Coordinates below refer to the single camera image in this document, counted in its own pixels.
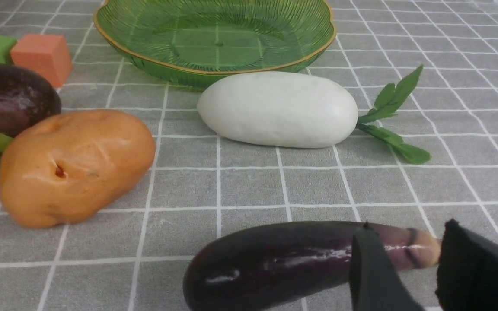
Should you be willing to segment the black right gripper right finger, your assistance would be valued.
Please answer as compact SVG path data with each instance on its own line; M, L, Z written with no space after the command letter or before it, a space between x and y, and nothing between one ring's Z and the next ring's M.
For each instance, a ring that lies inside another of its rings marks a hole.
M444 311L498 311L498 244L446 222L435 294Z

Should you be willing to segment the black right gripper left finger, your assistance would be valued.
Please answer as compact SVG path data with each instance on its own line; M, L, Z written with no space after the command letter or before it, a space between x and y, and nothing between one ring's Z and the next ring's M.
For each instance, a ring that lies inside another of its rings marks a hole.
M354 311L422 311L407 291L379 234L369 223L352 235L349 271Z

